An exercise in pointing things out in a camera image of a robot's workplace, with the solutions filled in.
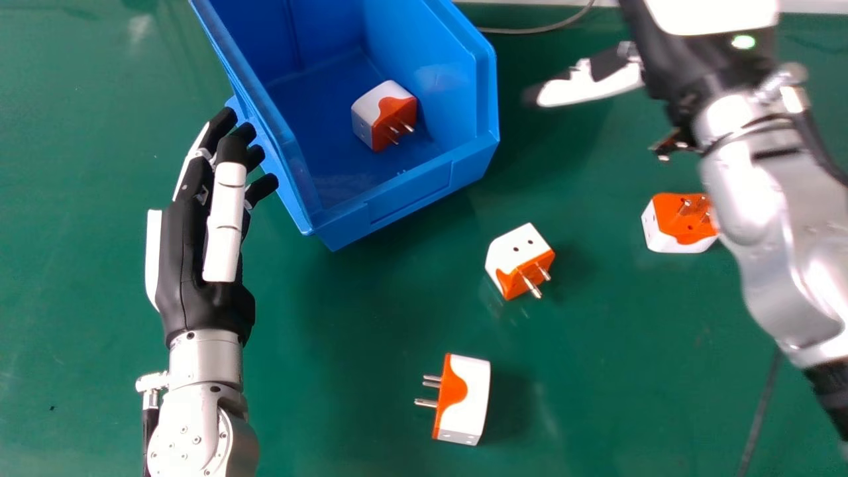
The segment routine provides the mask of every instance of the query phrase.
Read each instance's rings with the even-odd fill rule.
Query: blue bin
[[[498,145],[494,50],[449,0],[192,0],[300,232],[338,250],[483,176]],[[395,80],[418,125],[374,154],[350,106]]]

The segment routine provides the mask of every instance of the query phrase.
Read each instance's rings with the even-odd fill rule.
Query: green light
[[[738,50],[750,50],[756,46],[756,38],[751,35],[737,35],[730,44]]]

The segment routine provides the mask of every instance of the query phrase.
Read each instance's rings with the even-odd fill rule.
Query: green surface
[[[466,10],[488,25],[574,11]],[[165,205],[229,86],[183,0],[2,0],[0,25],[0,475],[135,475],[133,382],[167,363],[143,289],[145,211]],[[780,35],[842,157],[847,26],[789,17]],[[625,36],[607,10],[493,39],[503,144],[488,175],[357,244],[331,254],[276,200],[255,212],[244,378],[259,475],[733,473],[772,345],[726,250],[655,255],[639,225],[652,194],[699,189],[695,159],[652,159],[667,125],[643,93],[548,113],[518,100]],[[525,222],[558,253],[554,281],[543,300],[504,303],[485,251]],[[493,364],[477,448],[431,441],[432,411],[412,405],[446,351]],[[750,475],[843,473],[784,366]]]

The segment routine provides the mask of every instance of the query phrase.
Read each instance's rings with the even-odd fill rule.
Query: robotic arm
[[[657,156],[700,154],[745,304],[811,381],[848,459],[848,178],[818,135],[806,70],[776,63],[777,1],[620,5],[633,41],[531,88],[531,99],[555,107],[644,83],[665,104],[674,131]]]
[[[223,109],[183,162],[172,202],[148,213],[145,284],[162,316],[168,371],[142,376],[144,475],[252,477],[259,443],[242,394],[242,348],[255,320],[242,284],[250,211],[277,188],[246,176],[265,158],[256,131]],[[161,402],[159,394],[167,390]]]

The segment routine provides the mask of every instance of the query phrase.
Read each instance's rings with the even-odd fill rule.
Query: orange and white plug adapter
[[[507,300],[530,292],[542,298],[538,286],[550,281],[554,251],[532,223],[496,238],[488,247],[486,273]]]
[[[710,198],[704,194],[657,194],[642,213],[644,241],[663,254],[699,254],[713,245]]]
[[[477,445],[486,423],[491,377],[488,361],[450,353],[444,355],[441,376],[424,375],[423,384],[438,389],[438,400],[416,399],[416,406],[436,410],[433,439]]]
[[[350,108],[354,134],[374,152],[415,132],[418,99],[398,83],[388,80],[363,94]]]

